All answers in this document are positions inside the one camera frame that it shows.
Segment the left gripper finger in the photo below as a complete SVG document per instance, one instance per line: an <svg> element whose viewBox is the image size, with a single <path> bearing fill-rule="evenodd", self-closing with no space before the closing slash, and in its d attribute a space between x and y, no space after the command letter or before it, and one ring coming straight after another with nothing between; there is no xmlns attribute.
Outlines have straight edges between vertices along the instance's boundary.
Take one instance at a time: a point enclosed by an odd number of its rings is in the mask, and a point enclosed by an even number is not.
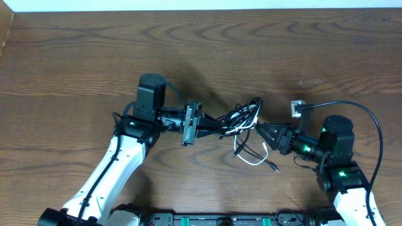
<svg viewBox="0 0 402 226"><path fill-rule="evenodd" d="M201 138L209 135L218 135L222 136L222 128L221 127L200 127L197 128L196 138Z"/></svg>
<svg viewBox="0 0 402 226"><path fill-rule="evenodd" d="M202 112L198 117L199 126L221 126L222 122Z"/></svg>

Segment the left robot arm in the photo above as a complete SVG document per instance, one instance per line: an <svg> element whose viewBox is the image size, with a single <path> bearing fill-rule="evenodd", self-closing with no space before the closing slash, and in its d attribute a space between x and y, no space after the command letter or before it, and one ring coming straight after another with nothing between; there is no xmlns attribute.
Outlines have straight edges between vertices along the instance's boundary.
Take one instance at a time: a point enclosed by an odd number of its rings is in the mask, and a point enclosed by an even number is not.
<svg viewBox="0 0 402 226"><path fill-rule="evenodd" d="M113 114L116 125L103 159L77 194L61 210L47 208L38 225L145 225L140 214L113 206L160 134L178 132L182 145L187 146L222 129L222 123L203 113L197 102L183 109L166 107L167 85L159 74L140 77L136 101L128 104L122 115Z"/></svg>

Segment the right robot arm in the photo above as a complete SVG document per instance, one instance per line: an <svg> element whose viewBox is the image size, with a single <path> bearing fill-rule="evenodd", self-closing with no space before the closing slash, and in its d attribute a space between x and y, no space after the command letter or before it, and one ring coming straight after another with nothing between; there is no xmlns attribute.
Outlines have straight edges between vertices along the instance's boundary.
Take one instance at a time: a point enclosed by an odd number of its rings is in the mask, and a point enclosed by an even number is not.
<svg viewBox="0 0 402 226"><path fill-rule="evenodd" d="M282 155L295 153L317 164L312 170L331 206L307 215L304 225L384 225L369 182L353 157L355 135L350 119L325 118L319 137L307 134L303 117L298 126L289 123L258 123L257 133L270 148Z"/></svg>

